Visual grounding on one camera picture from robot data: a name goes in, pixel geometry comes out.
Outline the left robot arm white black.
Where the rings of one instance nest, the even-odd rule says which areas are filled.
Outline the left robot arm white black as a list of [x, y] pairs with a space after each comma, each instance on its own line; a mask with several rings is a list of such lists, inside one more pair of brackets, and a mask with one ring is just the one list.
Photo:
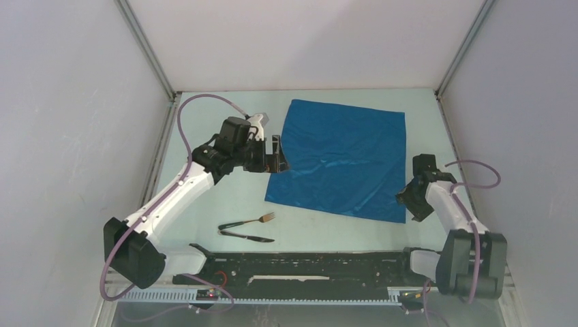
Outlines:
[[163, 275], [189, 273], [198, 283], [212, 281], [215, 265], [207, 260], [206, 250], [199, 245], [170, 249], [160, 238], [189, 205], [236, 167], [255, 173], [289, 169], [278, 135], [271, 139], [273, 152], [266, 152], [268, 119], [264, 113], [228, 117], [218, 134], [190, 151], [181, 171], [159, 194], [124, 220], [110, 218], [103, 228], [107, 267], [140, 289]]

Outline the aluminium frame rail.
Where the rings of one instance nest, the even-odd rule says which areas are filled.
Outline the aluminium frame rail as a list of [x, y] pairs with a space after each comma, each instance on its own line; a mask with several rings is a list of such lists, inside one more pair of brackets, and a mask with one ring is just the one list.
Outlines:
[[418, 302], [427, 277], [407, 251], [214, 253], [193, 278], [168, 272], [122, 301], [212, 305], [400, 305]]

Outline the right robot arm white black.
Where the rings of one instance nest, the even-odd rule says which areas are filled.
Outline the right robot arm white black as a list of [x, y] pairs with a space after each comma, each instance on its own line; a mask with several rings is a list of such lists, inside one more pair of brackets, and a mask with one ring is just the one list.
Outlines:
[[396, 195], [413, 221], [437, 215], [446, 234], [440, 252], [412, 249], [410, 258], [398, 263], [397, 278], [413, 285], [423, 276], [444, 295], [468, 302], [476, 298], [497, 300], [502, 295], [508, 243], [491, 232], [460, 200], [465, 186], [450, 172], [437, 167], [436, 156], [420, 154], [412, 159], [412, 180]]

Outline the blue cloth napkin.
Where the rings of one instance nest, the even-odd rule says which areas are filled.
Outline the blue cloth napkin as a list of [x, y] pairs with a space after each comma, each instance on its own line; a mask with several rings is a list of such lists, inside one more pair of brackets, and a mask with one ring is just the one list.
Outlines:
[[294, 99], [281, 143], [290, 168], [271, 175], [267, 202], [405, 223], [404, 113]]

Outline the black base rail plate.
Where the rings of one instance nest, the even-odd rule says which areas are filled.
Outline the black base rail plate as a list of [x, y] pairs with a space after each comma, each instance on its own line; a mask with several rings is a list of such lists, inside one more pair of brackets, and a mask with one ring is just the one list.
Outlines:
[[236, 301], [395, 302], [395, 291], [420, 292], [426, 278], [410, 270], [406, 251], [362, 253], [220, 252], [198, 277]]

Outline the small circuit board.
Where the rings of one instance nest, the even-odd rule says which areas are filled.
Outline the small circuit board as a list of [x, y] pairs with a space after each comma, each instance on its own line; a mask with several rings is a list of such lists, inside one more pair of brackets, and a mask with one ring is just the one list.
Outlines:
[[219, 290], [198, 290], [195, 299], [197, 301], [219, 300], [222, 293]]

